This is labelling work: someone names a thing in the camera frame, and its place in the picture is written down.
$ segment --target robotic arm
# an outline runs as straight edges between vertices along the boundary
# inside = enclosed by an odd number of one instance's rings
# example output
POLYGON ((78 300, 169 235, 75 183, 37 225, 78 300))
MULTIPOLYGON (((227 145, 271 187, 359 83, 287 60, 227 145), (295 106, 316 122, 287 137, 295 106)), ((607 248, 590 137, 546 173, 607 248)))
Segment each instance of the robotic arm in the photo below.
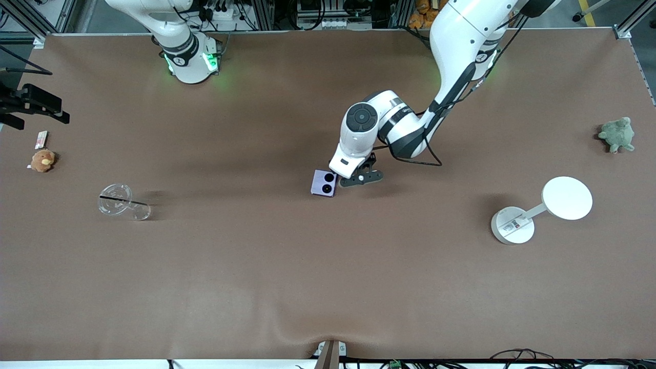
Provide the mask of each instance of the robotic arm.
POLYGON ((521 9, 533 18, 559 2, 450 0, 430 28, 430 48, 440 69, 441 85, 424 115, 419 118, 392 91, 369 95, 344 115, 330 168, 350 178, 369 157, 376 138, 388 144, 396 158, 418 156, 470 82, 492 67, 510 12, 521 9))
POLYGON ((106 0, 144 25, 164 50, 173 75, 184 83, 199 83, 218 70, 216 40, 192 32, 179 12, 193 0, 106 0))

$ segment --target green plush toy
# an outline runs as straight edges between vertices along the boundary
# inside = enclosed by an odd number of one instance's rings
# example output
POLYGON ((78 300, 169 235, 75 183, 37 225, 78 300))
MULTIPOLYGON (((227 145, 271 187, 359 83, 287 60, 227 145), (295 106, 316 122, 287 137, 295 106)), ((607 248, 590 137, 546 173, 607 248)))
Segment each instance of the green plush toy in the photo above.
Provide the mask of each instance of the green plush toy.
POLYGON ((629 151, 636 149, 631 145, 631 139, 633 139, 634 135, 635 133, 631 129, 631 119, 624 117, 620 120, 609 121, 604 124, 598 136, 611 145, 610 152, 616 154, 617 149, 620 147, 629 151))

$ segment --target black bracket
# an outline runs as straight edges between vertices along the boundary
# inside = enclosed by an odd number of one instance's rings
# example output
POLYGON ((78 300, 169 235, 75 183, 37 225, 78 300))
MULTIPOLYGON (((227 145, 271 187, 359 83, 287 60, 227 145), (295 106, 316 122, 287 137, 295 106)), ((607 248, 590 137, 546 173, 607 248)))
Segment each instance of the black bracket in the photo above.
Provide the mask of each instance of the black bracket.
POLYGON ((339 180, 339 187, 361 186, 382 181, 382 171, 373 170, 374 163, 376 163, 376 154, 372 152, 350 178, 339 180))
POLYGON ((62 99, 32 84, 14 90, 0 83, 0 123, 15 129, 25 128, 25 121, 12 113, 41 114, 68 124, 70 116, 62 110, 62 99))

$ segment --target clear plastic cup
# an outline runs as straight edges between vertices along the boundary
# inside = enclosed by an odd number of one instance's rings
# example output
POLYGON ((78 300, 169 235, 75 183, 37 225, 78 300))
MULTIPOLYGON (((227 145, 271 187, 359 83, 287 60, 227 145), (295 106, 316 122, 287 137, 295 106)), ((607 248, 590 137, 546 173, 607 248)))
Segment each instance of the clear plastic cup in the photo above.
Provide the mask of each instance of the clear plastic cup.
POLYGON ((148 204, 132 199, 132 190, 123 183, 110 184, 100 192, 98 210, 110 217, 124 215, 135 221, 143 221, 151 213, 148 204))

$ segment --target white table stand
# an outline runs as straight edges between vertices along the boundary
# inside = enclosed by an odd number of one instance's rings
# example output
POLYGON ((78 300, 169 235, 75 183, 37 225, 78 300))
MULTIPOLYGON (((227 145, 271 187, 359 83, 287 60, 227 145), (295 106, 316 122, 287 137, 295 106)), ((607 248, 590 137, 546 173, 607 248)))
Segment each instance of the white table stand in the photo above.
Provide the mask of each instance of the white table stand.
POLYGON ((533 237, 533 218, 545 210, 551 215, 574 221, 592 209, 592 194, 578 179, 557 177, 542 189, 542 203, 529 211, 516 206, 501 209, 492 217, 492 233, 506 245, 523 244, 533 237))

